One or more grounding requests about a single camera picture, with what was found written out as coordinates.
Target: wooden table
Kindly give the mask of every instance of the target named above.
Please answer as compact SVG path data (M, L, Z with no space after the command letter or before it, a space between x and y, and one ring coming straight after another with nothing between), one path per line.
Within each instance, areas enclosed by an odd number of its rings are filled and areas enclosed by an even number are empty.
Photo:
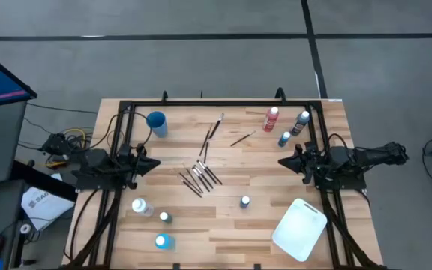
M119 101L101 101L93 143L106 132ZM328 133L340 134L350 147L353 146L343 103L340 100L322 100L322 105ZM296 175L278 164L278 159L293 155L296 143L304 144L310 140L306 127L286 147L280 148L277 144L281 134L294 125L296 116L303 108L280 107L279 119L271 133L262 130L267 109L254 106L137 108L136 111L144 115L154 110L164 112L169 135L166 139L151 136L146 145L148 156L160 160L161 165L140 178L136 190L123 191L111 268L171 269L173 263L181 263L183 269L252 269L255 263L260 263L264 269L332 268L326 231L306 262L296 261L272 243L272 232L293 200L302 198L321 212L323 208L320 193L314 184L303 185L303 175ZM210 142L207 164L223 186L215 187L211 193L205 192L200 199L176 175L183 171L183 164L186 167L194 165L209 125L214 124L221 113L225 117ZM149 132L144 119L136 116L134 121L132 146L141 143ZM315 126L321 147L319 123L315 122ZM251 131L256 133L230 147L231 143ZM109 150L105 142L100 147ZM90 193L86 191L78 197L69 236L76 216ZM251 203L247 209L240 209L239 200L244 195L250 196ZM373 261L383 263L368 203L351 190L344 190L341 195L352 236ZM75 252L83 247L94 231L100 197L101 192L93 197L82 215ZM131 202L137 197L144 198L155 207L153 217L140 217L131 210ZM172 224L158 219L162 211L173 216ZM345 263L342 240L338 231L335 232L340 259ZM175 237L174 251L155 247L158 233L169 233ZM71 237L67 241L68 251L70 240ZM98 253L99 263L103 260L105 244L104 235Z

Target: white cutting board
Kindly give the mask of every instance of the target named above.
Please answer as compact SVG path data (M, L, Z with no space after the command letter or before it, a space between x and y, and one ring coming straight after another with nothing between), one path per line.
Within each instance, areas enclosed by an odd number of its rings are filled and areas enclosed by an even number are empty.
M273 242L300 262L308 259L328 219L303 199L295 199L273 232Z

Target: white paper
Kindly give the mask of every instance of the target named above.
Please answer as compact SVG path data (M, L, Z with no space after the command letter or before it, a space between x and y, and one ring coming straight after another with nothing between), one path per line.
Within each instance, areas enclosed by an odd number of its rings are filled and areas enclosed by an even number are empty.
M62 181L59 173L51 175L51 177ZM36 187L30 187L28 191L22 195L21 201L21 207L28 217L32 218L31 222L36 230L44 230L56 218L73 208L73 206L74 202L54 196Z

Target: small paint bottle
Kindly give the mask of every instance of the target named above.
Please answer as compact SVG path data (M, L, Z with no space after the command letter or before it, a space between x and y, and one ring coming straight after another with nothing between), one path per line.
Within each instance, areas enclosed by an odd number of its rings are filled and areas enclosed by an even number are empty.
M268 112L266 113L266 119L264 121L264 125L262 126L262 129L265 132L271 132L276 125L278 116L279 116L279 109L276 106L269 109Z
M151 217L155 212L155 208L141 198L135 199L131 207L133 208L133 211L144 217Z
M171 224L173 222L173 217L166 212L159 214L159 218L166 224Z
M241 198L241 202L239 203L239 207L241 207L242 209L245 209L249 206L249 202L250 202L250 198L248 196L243 196Z
M167 233L160 233L156 236L154 240L154 244L157 248L164 250L172 250L175 247L175 239L174 237L168 235Z
M309 112L304 111L298 115L296 119L296 124L291 128L291 135L298 136L301 131L305 128L306 124L309 122Z
M283 136L281 136L281 138L279 139L279 142L277 142L279 147L284 147L287 144L287 142L290 140L290 137L291 137L291 134L289 132L283 133Z

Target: table leg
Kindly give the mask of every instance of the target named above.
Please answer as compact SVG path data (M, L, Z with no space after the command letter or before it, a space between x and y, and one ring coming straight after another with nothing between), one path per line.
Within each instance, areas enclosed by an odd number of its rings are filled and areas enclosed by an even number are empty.
M32 187L47 191L54 196L61 197L71 202L76 202L77 193L72 185L54 179L16 160L13 162L11 179L22 179Z
M13 245L13 255L11 258L11 268L19 268L21 266L21 259L23 258L23 248L24 248L25 235L16 232L16 241Z

